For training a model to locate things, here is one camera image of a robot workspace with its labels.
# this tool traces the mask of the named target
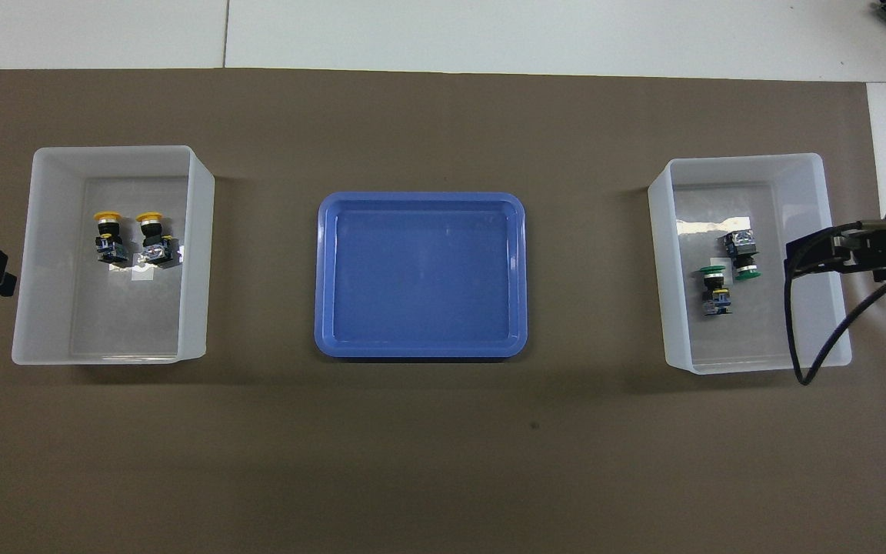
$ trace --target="brown table surface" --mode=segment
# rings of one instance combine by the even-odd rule
[[[18,367],[0,298],[0,552],[886,552],[886,304],[809,387],[668,367],[646,193],[672,158],[816,152],[834,221],[875,217],[864,84],[0,71],[12,271],[34,151],[137,144],[217,176],[208,353]],[[519,197],[523,353],[322,355],[338,190]]]

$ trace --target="white table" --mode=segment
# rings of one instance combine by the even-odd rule
[[[222,66],[864,81],[886,210],[868,0],[0,0],[0,68]]]

